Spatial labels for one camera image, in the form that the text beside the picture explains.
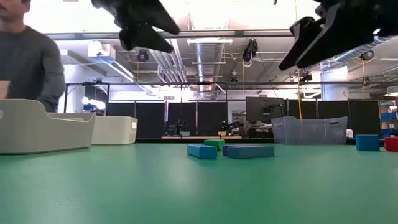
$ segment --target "clear plastic bin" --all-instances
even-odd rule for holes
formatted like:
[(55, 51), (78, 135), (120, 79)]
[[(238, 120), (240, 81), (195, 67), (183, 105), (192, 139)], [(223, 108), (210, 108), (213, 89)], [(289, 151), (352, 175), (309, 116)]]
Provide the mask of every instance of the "clear plastic bin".
[(347, 117), (300, 121), (288, 116), (272, 119), (277, 144), (345, 144)]

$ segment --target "person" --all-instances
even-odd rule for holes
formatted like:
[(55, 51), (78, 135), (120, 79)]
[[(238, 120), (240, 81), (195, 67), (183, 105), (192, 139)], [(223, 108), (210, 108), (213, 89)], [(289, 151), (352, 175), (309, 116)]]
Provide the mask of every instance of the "person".
[(0, 0), (0, 80), (6, 98), (41, 102), (56, 112), (65, 89), (60, 50), (46, 35), (24, 24), (30, 0)]

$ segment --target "black panel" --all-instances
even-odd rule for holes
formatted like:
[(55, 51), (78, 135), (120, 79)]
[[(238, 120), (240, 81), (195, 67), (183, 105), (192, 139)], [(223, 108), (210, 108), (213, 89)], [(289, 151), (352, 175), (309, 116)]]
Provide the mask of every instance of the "black panel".
[(137, 138), (161, 138), (164, 135), (164, 103), (137, 103)]
[(348, 101), (319, 101), (318, 114), (319, 119), (348, 116)]
[[(274, 107), (268, 115), (263, 113), (264, 105)], [(283, 117), (284, 111), (283, 98), (246, 97), (246, 120), (248, 121), (262, 121), (271, 124), (271, 119)]]
[(177, 124), (183, 120), (188, 124), (191, 136), (196, 134), (196, 103), (169, 103), (167, 121), (169, 124)]
[[(301, 101), (301, 112), (303, 119), (316, 119), (317, 102)], [(289, 116), (300, 119), (299, 100), (289, 100)]]
[(135, 118), (134, 103), (109, 103), (106, 112), (108, 116), (130, 116)]
[(226, 103), (199, 103), (198, 104), (198, 135), (217, 136), (222, 121), (228, 120)]
[(350, 100), (349, 114), (354, 135), (378, 134), (382, 137), (378, 101)]

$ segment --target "ceiling beam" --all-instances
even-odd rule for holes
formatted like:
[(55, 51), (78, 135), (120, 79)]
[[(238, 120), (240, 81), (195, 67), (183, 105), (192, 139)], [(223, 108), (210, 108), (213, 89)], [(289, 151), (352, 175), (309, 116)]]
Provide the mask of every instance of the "ceiling beam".
[[(258, 38), (293, 37), (289, 30), (183, 30), (179, 35), (159, 32), (166, 39), (179, 38)], [(53, 40), (118, 40), (119, 33), (59, 33), (45, 34)]]

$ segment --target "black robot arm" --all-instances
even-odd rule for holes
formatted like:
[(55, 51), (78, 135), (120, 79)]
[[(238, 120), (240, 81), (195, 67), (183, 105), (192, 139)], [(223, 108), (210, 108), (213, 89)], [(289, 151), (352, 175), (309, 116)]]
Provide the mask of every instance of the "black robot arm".
[(180, 29), (159, 0), (91, 0), (95, 8), (103, 8), (114, 16), (121, 28), (119, 38), (126, 50), (145, 47), (170, 53), (173, 47), (153, 27), (170, 34)]
[(380, 37), (398, 34), (397, 0), (315, 0), (315, 20), (304, 17), (290, 27), (294, 46), (279, 68), (306, 68)]

